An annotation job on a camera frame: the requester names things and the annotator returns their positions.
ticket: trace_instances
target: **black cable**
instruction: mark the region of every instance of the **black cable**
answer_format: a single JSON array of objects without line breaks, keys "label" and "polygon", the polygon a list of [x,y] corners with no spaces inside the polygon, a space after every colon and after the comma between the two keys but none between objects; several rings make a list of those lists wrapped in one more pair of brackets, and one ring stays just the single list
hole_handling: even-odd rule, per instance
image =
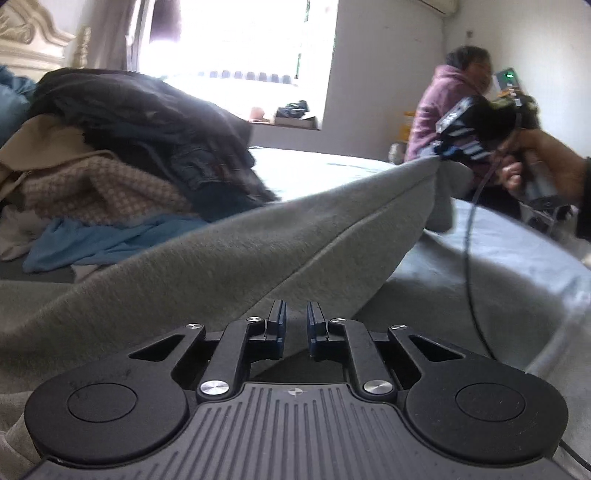
[{"label": "black cable", "polygon": [[591,472],[591,463],[587,462],[584,458],[582,458],[577,452],[575,452],[572,447],[566,443],[564,440],[560,441],[560,446],[562,449],[568,453],[575,462],[577,462],[580,466],[582,466],[585,470]]},{"label": "black cable", "polygon": [[[521,129],[521,116],[517,116],[517,121],[515,125],[515,130]],[[468,222],[466,224],[466,236],[464,237],[464,271],[465,271],[465,282],[466,282],[466,297],[468,300],[468,307],[470,308],[470,316],[472,317],[472,323],[474,324],[474,328],[476,329],[476,334],[478,338],[482,342],[486,353],[493,359],[498,361],[495,353],[492,351],[488,340],[484,333],[482,332],[482,328],[480,323],[478,322],[478,318],[476,317],[476,311],[474,310],[474,297],[472,295],[472,269],[470,265],[470,246],[472,244],[472,229],[474,228],[474,220],[476,218],[476,210],[478,208],[478,201],[480,200],[480,196],[484,191],[486,185],[491,180],[492,176],[495,174],[497,168],[501,165],[503,159],[503,155],[498,155],[497,161],[492,165],[491,169],[488,171],[478,188],[476,189],[476,193],[472,199],[472,207],[470,208],[470,215],[468,216]],[[568,453],[575,462],[577,462],[580,466],[585,468],[591,472],[591,463],[587,462],[583,459],[577,452],[573,450],[573,448],[566,443],[564,440],[560,441],[560,447]]]},{"label": "black cable", "polygon": [[491,346],[489,345],[484,333],[482,332],[482,328],[478,319],[476,318],[476,312],[474,310],[474,298],[472,295],[472,267],[470,264],[470,246],[472,245],[472,229],[474,228],[474,220],[476,218],[476,210],[478,208],[478,201],[480,200],[480,196],[484,191],[484,188],[492,178],[493,174],[496,172],[496,169],[500,165],[501,160],[498,160],[486,174],[478,188],[476,189],[476,193],[472,198],[472,208],[470,208],[470,215],[468,216],[468,223],[466,224],[466,236],[464,237],[464,273],[465,273],[465,285],[466,285],[466,297],[468,300],[468,308],[470,308],[470,316],[472,317],[472,323],[474,328],[476,329],[476,334],[478,338],[482,342],[486,353],[490,356],[493,360],[497,360],[495,353],[492,351]]}]

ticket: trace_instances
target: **white curtain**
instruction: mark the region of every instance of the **white curtain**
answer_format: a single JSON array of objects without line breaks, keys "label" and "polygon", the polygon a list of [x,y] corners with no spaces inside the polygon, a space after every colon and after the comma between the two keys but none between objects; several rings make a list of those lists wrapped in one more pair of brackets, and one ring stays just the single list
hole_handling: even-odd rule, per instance
[{"label": "white curtain", "polygon": [[90,23],[89,69],[135,70],[138,13],[146,0],[100,0]]}]

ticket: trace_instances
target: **air conditioner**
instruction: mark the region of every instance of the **air conditioner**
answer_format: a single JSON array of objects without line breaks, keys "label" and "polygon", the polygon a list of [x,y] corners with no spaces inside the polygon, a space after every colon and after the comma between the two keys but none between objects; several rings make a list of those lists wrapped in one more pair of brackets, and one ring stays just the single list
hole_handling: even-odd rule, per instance
[{"label": "air conditioner", "polygon": [[449,17],[457,12],[459,0],[415,0],[423,5],[427,5],[444,17]]}]

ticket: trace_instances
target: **human hand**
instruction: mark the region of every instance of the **human hand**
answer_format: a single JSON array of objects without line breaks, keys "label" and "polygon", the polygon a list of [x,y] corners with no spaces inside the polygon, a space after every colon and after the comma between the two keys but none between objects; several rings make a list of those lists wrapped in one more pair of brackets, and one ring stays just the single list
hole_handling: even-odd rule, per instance
[{"label": "human hand", "polygon": [[511,193],[518,194],[522,187],[522,163],[512,155],[525,150],[529,164],[543,162],[549,169],[556,190],[572,204],[578,204],[584,191],[586,162],[573,150],[542,130],[521,130],[512,136],[503,147],[504,156],[498,170],[501,183]]}]

